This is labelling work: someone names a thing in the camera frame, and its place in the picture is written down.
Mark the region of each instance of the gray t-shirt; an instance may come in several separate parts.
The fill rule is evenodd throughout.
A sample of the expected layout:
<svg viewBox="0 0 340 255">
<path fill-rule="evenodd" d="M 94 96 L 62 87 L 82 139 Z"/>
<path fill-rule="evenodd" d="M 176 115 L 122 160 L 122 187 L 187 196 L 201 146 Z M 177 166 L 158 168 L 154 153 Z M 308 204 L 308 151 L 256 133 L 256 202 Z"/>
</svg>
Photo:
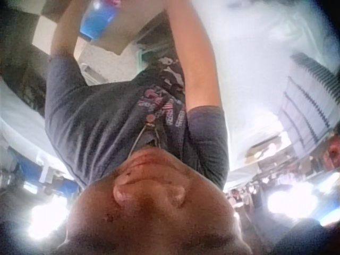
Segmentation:
<svg viewBox="0 0 340 255">
<path fill-rule="evenodd" d="M 158 77 L 141 74 L 130 82 L 89 87 L 73 57 L 52 59 L 46 132 L 81 187 L 124 162 L 152 119 L 161 148 L 223 188 L 228 172 L 223 110 L 203 106 L 187 114 L 185 104 L 159 84 Z M 155 132 L 144 132 L 136 147 L 152 143 L 155 136 Z"/>
</svg>

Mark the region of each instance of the nose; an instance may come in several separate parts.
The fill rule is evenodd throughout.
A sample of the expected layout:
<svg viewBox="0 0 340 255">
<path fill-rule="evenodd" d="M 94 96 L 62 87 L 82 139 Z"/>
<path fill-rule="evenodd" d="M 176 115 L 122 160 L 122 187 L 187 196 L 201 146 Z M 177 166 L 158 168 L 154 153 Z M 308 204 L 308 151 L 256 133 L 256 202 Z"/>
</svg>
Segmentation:
<svg viewBox="0 0 340 255">
<path fill-rule="evenodd" d="M 153 207 L 169 210 L 182 205 L 185 188 L 180 185 L 162 184 L 155 180 L 141 180 L 114 186 L 113 195 L 123 208 Z"/>
</svg>

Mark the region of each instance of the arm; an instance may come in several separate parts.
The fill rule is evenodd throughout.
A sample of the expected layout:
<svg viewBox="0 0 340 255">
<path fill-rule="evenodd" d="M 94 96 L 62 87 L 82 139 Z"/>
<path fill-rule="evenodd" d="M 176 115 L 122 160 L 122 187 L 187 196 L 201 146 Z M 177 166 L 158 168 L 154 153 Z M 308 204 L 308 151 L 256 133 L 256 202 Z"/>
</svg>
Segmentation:
<svg viewBox="0 0 340 255">
<path fill-rule="evenodd" d="M 166 0 L 178 57 L 185 77 L 186 111 L 222 107 L 214 51 L 189 0 Z"/>
<path fill-rule="evenodd" d="M 67 10 L 59 20 L 54 33 L 51 55 L 68 54 L 73 56 L 80 25 L 90 0 L 71 0 Z"/>
</svg>

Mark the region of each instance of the people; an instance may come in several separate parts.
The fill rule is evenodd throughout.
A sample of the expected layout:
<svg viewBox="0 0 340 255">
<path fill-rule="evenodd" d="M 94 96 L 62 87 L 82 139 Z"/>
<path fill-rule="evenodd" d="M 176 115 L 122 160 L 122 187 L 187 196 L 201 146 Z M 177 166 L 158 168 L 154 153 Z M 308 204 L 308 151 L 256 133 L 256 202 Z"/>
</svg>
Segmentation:
<svg viewBox="0 0 340 255">
<path fill-rule="evenodd" d="M 225 116 L 190 1 L 165 0 L 184 76 L 163 58 L 131 82 L 92 87 L 73 58 L 88 4 L 71 1 L 51 48 L 46 132 L 84 188 L 54 254 L 250 254 L 222 192 Z M 185 101 L 172 85 L 184 85 Z"/>
</svg>

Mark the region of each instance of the person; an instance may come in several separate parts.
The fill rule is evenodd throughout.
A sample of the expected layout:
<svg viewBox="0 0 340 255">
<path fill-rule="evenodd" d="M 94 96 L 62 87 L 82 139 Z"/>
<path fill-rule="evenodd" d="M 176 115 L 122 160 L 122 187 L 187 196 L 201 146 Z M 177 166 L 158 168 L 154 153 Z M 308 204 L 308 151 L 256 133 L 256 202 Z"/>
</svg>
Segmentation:
<svg viewBox="0 0 340 255">
<path fill-rule="evenodd" d="M 73 58 L 88 4 L 71 1 L 51 48 L 46 132 L 84 188 L 54 254 L 250 254 L 222 192 L 227 129 L 193 6 L 165 1 L 184 76 L 163 58 L 131 82 L 89 87 Z M 182 82 L 185 101 L 171 94 Z"/>
</svg>

